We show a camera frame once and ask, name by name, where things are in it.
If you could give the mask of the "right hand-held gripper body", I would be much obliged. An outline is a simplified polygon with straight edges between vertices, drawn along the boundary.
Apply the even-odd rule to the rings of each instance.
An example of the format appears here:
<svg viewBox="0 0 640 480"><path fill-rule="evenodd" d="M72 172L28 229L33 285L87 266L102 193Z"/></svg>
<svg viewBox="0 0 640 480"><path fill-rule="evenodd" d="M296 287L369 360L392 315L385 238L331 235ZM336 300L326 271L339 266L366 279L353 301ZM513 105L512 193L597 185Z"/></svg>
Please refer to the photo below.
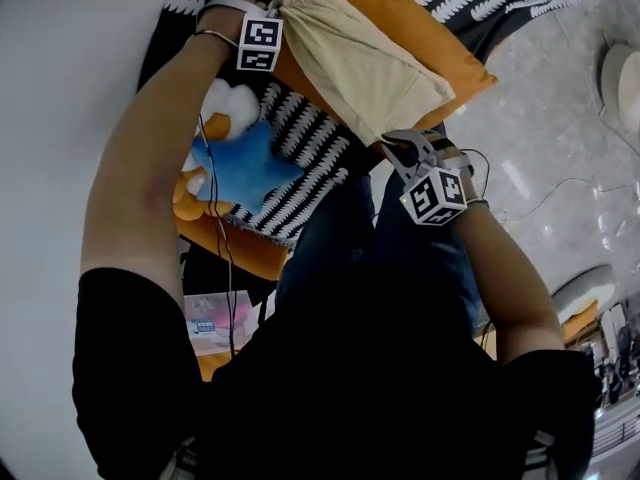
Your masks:
<svg viewBox="0 0 640 480"><path fill-rule="evenodd" d="M410 174L399 201L413 222L422 226L444 226L467 208L461 173L473 168L468 156L460 153L443 159L448 140L427 143L427 156Z"/></svg>

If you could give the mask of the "orange throw pillow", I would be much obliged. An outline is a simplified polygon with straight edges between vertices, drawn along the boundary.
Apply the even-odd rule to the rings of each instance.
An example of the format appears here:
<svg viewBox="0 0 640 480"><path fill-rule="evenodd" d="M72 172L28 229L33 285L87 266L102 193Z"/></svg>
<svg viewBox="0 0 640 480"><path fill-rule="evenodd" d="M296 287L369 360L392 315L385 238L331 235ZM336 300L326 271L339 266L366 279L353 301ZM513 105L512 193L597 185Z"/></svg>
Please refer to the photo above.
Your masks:
<svg viewBox="0 0 640 480"><path fill-rule="evenodd" d="M474 96L496 83L496 77L446 27L413 0L348 2L394 43L413 55L420 64L445 78L455 92L454 100L426 114L410 129L427 129L440 123ZM274 75L344 124L306 79L285 38Z"/></svg>

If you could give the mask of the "cream yellow cloth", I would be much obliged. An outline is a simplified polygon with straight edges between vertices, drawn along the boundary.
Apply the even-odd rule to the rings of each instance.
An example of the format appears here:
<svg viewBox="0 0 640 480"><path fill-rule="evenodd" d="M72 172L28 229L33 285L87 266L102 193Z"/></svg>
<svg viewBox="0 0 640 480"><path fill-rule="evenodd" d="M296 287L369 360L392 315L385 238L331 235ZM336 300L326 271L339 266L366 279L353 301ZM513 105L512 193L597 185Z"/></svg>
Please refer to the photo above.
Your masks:
<svg viewBox="0 0 640 480"><path fill-rule="evenodd" d="M348 0L283 0L284 38L306 79L360 141L412 128L455 98L449 82Z"/></svg>

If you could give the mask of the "person's blue jeans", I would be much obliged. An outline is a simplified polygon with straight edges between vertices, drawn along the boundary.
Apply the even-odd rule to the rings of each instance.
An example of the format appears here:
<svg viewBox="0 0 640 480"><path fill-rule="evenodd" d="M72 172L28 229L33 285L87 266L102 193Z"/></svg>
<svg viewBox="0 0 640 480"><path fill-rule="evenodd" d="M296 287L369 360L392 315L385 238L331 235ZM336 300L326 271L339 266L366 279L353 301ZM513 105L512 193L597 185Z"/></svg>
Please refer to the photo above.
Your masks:
<svg viewBox="0 0 640 480"><path fill-rule="evenodd" d="M393 299L415 276L431 299L461 310L463 328L474 333L481 300L467 250L451 225L415 224L399 201L403 182L392 173L381 207L373 203L369 175L351 178L325 196L305 223L278 282L275 305L310 301L339 282L369 275L365 285Z"/></svg>

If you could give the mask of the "white flower pillow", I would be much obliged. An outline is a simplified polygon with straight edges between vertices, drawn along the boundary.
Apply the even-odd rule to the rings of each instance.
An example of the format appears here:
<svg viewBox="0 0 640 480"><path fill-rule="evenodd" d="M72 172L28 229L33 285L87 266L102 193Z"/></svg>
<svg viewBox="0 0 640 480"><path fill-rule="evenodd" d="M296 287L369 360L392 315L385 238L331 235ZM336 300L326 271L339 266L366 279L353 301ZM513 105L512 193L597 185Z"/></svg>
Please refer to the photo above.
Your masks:
<svg viewBox="0 0 640 480"><path fill-rule="evenodd" d="M246 85L230 86L216 78L201 108L208 140L233 140L250 128L260 116L260 104Z"/></svg>

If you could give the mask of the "clear plastic storage box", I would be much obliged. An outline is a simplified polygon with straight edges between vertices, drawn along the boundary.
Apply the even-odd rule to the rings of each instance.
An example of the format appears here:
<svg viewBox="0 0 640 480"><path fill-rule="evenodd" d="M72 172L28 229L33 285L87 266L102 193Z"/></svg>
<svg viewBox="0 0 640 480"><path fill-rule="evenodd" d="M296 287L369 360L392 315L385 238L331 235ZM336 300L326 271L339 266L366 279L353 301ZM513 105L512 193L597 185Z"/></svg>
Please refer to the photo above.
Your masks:
<svg viewBox="0 0 640 480"><path fill-rule="evenodd" d="M258 328L259 307L253 307L247 291L188 295L184 316L189 339L197 356L239 351Z"/></svg>

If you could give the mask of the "person's left hand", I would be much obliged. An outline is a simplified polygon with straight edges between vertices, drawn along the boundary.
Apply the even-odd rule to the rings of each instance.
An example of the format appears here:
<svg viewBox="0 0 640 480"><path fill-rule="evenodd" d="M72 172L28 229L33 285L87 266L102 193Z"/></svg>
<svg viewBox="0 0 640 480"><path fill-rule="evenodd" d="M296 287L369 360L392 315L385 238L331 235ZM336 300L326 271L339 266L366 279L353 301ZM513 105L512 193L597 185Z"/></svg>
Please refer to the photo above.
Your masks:
<svg viewBox="0 0 640 480"><path fill-rule="evenodd" d="M213 7L204 12L196 30L212 30L237 44L240 38L244 13L230 7Z"/></svg>

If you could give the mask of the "person's right forearm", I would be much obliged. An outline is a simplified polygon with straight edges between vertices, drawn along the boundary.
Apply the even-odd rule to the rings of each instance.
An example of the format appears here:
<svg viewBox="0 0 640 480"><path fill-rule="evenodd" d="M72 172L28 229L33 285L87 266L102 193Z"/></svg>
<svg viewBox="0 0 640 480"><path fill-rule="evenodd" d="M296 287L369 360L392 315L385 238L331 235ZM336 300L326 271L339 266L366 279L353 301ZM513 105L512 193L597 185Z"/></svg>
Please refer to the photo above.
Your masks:
<svg viewBox="0 0 640 480"><path fill-rule="evenodd" d="M454 220L484 308L496 331L497 359L507 364L538 350L562 350L563 332L547 287L486 202L473 200Z"/></svg>

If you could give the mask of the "person's left forearm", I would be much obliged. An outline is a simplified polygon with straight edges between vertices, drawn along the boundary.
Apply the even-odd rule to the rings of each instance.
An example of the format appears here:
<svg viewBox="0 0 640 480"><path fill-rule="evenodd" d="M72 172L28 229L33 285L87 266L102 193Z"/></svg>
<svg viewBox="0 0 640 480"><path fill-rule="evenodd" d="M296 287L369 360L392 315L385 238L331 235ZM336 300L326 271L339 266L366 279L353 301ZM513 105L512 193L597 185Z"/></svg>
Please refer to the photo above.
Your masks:
<svg viewBox="0 0 640 480"><path fill-rule="evenodd" d="M89 194L82 271L133 272L183 301L173 194L206 93L230 53L215 35L189 39L127 107Z"/></svg>

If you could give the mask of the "blue star pillow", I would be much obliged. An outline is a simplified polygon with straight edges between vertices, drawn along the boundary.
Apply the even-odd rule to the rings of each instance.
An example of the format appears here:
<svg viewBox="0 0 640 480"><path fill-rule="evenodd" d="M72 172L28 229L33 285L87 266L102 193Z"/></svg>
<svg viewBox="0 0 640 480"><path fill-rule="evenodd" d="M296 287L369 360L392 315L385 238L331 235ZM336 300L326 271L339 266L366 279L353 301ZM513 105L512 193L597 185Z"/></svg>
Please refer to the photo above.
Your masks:
<svg viewBox="0 0 640 480"><path fill-rule="evenodd" d="M266 195L304 175L304 169L271 151L271 125L262 120L233 140L193 142L191 155L206 171L201 201L225 201L251 214L262 211Z"/></svg>

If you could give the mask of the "orange seat cushion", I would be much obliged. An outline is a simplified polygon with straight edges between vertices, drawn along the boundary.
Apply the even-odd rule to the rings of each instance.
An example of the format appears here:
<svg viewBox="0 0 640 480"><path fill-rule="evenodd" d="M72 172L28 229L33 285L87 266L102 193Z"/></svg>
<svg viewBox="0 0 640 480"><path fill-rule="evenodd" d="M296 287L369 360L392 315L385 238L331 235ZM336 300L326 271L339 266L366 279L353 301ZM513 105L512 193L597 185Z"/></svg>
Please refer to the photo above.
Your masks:
<svg viewBox="0 0 640 480"><path fill-rule="evenodd" d="M228 364L231 361L230 352L222 352L209 355L200 355L197 357L197 362L202 379L205 382L209 382L214 372Z"/></svg>

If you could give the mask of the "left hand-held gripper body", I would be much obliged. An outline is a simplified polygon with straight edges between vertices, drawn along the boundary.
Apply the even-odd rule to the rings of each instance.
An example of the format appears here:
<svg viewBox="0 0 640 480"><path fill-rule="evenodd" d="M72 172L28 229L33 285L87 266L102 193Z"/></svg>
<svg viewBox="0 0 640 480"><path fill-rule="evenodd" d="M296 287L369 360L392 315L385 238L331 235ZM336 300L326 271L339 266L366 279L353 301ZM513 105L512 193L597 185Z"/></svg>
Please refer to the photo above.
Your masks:
<svg viewBox="0 0 640 480"><path fill-rule="evenodd" d="M283 19L268 18L267 5L248 0L211 0L202 8L202 14L213 7L230 7L244 13L237 44L221 34L210 31L236 51L236 69L239 71L273 72L281 51Z"/></svg>

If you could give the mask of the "orange flower pillow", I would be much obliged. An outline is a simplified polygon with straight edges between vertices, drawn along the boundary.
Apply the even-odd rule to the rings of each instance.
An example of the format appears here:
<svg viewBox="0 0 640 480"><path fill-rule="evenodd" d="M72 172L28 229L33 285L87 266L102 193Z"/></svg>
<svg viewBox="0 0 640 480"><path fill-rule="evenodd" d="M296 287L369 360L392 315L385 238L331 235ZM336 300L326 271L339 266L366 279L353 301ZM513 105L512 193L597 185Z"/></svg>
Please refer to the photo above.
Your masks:
<svg viewBox="0 0 640 480"><path fill-rule="evenodd" d="M231 130L231 119L226 114L214 113L205 123L204 130L211 132L213 140L224 140ZM234 203L216 202L215 199L209 203L200 198L201 192L204 195L214 195L215 182L210 170L210 163L209 167L203 167L193 152L189 152L173 195L173 212L178 219L185 222L197 221L204 214L215 216L216 210L219 214L231 210Z"/></svg>

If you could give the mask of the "person's black shirt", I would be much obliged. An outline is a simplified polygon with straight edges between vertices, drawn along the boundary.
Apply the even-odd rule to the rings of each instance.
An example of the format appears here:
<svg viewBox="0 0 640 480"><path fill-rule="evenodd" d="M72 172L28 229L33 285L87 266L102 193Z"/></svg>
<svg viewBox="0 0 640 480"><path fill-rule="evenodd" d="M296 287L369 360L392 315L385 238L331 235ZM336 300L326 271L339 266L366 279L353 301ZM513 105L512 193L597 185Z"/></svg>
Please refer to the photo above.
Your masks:
<svg viewBox="0 0 640 480"><path fill-rule="evenodd" d="M72 396L99 475L160 480L189 444L195 480L580 480L600 392L585 354L499 365L415 276L399 299L368 280L276 307L205 382L166 291L83 274Z"/></svg>

